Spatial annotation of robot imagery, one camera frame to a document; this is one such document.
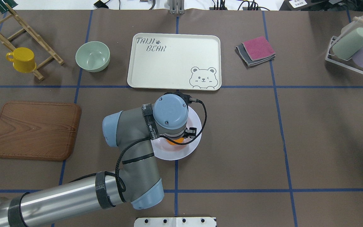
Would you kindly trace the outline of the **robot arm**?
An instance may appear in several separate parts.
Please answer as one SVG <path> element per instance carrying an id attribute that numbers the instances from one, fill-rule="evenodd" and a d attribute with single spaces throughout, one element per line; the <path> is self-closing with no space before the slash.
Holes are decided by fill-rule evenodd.
<path id="1" fill-rule="evenodd" d="M 164 138 L 176 145 L 184 145 L 177 138 L 195 141 L 202 131 L 186 127 L 192 102 L 204 104 L 181 92 L 167 92 L 153 104 L 106 116 L 105 141 L 121 151 L 115 170 L 13 199 L 0 197 L 0 227 L 39 227 L 127 202 L 136 210 L 157 205 L 164 190 L 151 141 Z"/>

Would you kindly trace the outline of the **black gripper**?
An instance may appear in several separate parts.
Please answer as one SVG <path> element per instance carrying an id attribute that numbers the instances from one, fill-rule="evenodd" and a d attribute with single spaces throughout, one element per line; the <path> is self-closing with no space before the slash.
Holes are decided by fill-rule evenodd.
<path id="1" fill-rule="evenodd" d="M 185 140 L 183 143 L 179 143 L 178 145 L 187 145 L 192 143 L 197 137 L 197 128 L 194 127 L 181 127 L 174 130 L 167 130 L 164 134 L 161 135 L 161 138 L 164 139 L 177 139 L 183 137 Z"/>

